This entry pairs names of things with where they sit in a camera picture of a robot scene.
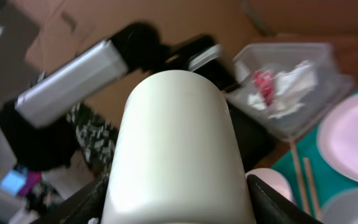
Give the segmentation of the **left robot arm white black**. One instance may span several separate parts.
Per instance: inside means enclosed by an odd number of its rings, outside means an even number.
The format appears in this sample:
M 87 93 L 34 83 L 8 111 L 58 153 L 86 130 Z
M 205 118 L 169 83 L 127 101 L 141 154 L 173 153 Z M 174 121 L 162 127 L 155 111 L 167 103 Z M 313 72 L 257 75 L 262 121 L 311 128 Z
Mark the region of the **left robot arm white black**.
M 135 70 L 188 70 L 216 46 L 208 34 L 165 45 L 157 29 L 134 22 L 103 39 L 0 108 L 0 128 L 17 163 L 34 171 L 67 166 L 79 149 L 67 113 L 85 98 Z

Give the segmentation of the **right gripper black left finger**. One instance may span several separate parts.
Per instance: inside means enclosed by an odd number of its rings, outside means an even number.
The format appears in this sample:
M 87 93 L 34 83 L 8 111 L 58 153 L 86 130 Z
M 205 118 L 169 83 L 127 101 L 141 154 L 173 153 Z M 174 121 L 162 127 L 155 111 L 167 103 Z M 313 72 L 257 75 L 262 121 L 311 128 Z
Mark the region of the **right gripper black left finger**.
M 70 198 L 54 211 L 41 216 L 31 224 L 88 223 L 92 218 L 101 219 L 109 182 L 109 175 L 103 174 Z

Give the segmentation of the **red snack wrapper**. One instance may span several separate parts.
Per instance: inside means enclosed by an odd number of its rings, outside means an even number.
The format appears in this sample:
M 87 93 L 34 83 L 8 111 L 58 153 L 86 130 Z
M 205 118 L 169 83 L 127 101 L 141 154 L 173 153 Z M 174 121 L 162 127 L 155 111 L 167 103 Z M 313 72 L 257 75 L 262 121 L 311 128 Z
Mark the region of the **red snack wrapper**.
M 255 71 L 252 83 L 262 95 L 266 106 L 270 106 L 275 99 L 274 72 L 267 69 Z

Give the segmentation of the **white tissue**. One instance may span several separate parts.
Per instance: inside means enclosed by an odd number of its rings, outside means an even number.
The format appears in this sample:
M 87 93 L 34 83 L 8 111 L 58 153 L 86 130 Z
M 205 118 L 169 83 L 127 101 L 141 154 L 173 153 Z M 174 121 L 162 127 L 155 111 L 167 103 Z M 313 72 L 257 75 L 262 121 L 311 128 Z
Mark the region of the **white tissue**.
M 297 112 L 304 106 L 302 98 L 314 90 L 317 84 L 318 78 L 314 62 L 304 60 L 289 72 L 274 72 L 275 99 L 270 106 L 266 106 L 262 95 L 254 84 L 257 92 L 248 96 L 247 104 L 258 111 L 265 111 L 269 119 L 280 119 Z

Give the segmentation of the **white cup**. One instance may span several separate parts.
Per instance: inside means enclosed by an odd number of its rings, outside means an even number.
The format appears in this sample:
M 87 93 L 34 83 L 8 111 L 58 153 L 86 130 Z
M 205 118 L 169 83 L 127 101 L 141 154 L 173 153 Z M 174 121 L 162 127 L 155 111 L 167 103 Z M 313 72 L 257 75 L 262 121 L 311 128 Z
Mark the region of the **white cup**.
M 103 223 L 254 223 L 226 100 L 201 75 L 140 82 L 119 129 Z

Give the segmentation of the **grey-green bowl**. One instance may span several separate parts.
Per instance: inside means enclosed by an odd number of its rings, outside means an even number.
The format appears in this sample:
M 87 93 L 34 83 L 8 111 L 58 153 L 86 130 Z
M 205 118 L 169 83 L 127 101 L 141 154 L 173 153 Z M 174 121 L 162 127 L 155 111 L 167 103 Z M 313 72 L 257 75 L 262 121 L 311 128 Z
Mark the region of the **grey-green bowl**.
M 323 207 L 324 224 L 358 224 L 358 188 L 346 190 Z

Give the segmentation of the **pink bowl with rice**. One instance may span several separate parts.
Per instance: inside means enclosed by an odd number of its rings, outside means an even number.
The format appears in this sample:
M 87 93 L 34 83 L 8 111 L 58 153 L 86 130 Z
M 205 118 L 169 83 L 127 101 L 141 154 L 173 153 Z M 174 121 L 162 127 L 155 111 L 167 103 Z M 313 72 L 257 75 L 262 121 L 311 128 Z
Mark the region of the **pink bowl with rice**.
M 266 184 L 271 186 L 271 188 L 296 205 L 296 200 L 293 196 L 290 184 L 281 173 L 269 168 L 258 168 L 246 172 L 246 177 L 248 175 L 256 175 Z

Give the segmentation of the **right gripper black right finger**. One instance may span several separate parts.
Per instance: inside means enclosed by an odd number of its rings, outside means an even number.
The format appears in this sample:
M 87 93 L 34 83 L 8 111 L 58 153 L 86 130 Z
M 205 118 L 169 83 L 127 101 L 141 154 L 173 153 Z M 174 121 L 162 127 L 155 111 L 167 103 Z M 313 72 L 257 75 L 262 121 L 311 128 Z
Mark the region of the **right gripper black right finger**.
M 322 224 L 256 175 L 246 179 L 257 224 Z

